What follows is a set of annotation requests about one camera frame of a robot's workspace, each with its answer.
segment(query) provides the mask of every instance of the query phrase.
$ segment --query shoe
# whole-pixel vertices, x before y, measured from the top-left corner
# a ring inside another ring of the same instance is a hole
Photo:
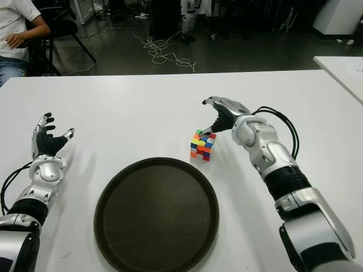
[[[188,41],[196,41],[196,39],[192,35],[188,35],[186,38]]]

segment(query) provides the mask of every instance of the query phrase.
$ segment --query robotic arm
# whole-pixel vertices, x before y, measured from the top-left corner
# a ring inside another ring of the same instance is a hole
[[[284,221],[280,236],[289,259],[299,272],[363,271],[353,262],[353,241],[318,189],[312,187],[273,126],[242,104],[223,97],[203,101],[218,111],[215,123],[200,137],[232,129],[260,173],[275,208]]]
[[[55,126],[51,113],[39,120],[33,131],[29,177],[32,182],[6,215],[0,218],[0,271],[34,271],[40,245],[41,226],[52,208],[63,181],[63,159],[56,153],[74,136],[69,129],[60,137],[47,134]]]

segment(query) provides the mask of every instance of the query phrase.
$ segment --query gray floor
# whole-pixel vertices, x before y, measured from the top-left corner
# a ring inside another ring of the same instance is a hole
[[[78,36],[87,37],[106,24],[107,21],[92,18],[86,26],[79,26]],[[148,54],[150,49],[143,48],[141,40],[133,36],[134,31],[146,41],[148,22],[136,23],[129,19],[122,25],[115,25],[115,29],[110,29],[112,24],[108,27],[89,38],[99,59],[97,65],[72,75],[192,73],[190,67],[179,67],[172,61],[152,63],[152,56]],[[308,32],[252,32],[251,39],[246,41],[235,31],[228,40],[219,36],[216,41],[210,41],[209,30],[198,24],[194,34],[196,42],[183,45],[175,38],[163,53],[174,52],[178,58],[196,62],[197,73],[318,69],[314,56],[363,56],[363,48],[346,45],[346,41],[321,40]],[[95,54],[87,39],[81,40]],[[61,74],[92,66],[92,61],[71,37],[57,39],[55,47],[54,65]]]

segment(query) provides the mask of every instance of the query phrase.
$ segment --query person's arm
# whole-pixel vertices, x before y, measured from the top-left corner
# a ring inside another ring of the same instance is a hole
[[[32,40],[32,39],[39,38],[39,37],[46,37],[46,36],[50,35],[50,29],[41,16],[38,16],[37,18],[35,18],[32,21],[32,24],[35,26],[35,28],[22,32],[22,33],[10,34],[6,38],[6,42],[11,49],[18,48],[25,41]]]

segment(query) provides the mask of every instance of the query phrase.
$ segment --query black tray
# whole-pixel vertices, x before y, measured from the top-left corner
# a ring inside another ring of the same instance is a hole
[[[170,158],[136,162],[103,191],[94,229],[100,251],[123,272],[182,272],[213,244],[219,211],[209,181]]]

